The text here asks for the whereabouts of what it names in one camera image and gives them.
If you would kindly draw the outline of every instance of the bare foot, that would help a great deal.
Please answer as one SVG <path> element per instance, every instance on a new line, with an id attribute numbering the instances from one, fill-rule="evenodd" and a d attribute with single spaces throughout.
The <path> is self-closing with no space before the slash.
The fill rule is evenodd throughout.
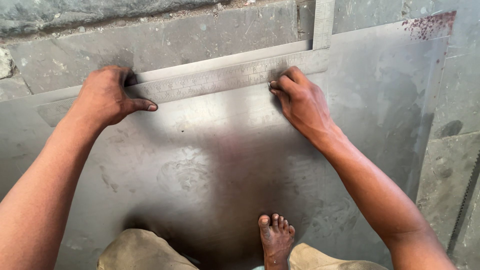
<path id="1" fill-rule="evenodd" d="M 264 246 L 265 270 L 288 270 L 287 259 L 292 250 L 295 229 L 278 214 L 272 215 L 272 226 L 269 225 L 269 216 L 262 215 L 258 219 Z"/>

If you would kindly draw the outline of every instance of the concrete floor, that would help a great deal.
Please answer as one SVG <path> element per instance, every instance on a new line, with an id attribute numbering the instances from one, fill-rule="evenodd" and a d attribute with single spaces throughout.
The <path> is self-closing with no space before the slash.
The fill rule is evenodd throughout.
<path id="1" fill-rule="evenodd" d="M 65 35 L 59 38 L 48 33 L 0 39 L 0 46 L 10 50 L 16 65 L 0 78 L 0 101 L 78 85 L 89 71 L 105 64 L 128 65 L 144 72 L 312 37 L 313 0 L 260 1 L 243 10 L 235 9 L 238 6 L 220 12 L 215 6 L 206 7 L 184 19 L 178 19 L 183 13 L 134 24 L 130 19 L 124 27 L 119 27 L 124 25 L 117 24 L 119 20 L 86 25 L 85 33 L 75 28 L 72 35 L 64 28 L 56 31 L 56 37 Z M 457 18 L 417 196 L 419 209 L 445 247 L 480 150 L 480 6 L 476 0 L 337 0 L 333 30 L 342 33 L 453 10 Z M 92 42 L 103 46 L 92 46 Z M 0 74 L 10 69 L 5 63 L 9 60 L 0 61 Z M 460 269 L 480 264 L 476 255 L 480 235 L 475 230 L 479 221 L 478 210 L 467 217 L 470 230 L 453 252 Z"/>

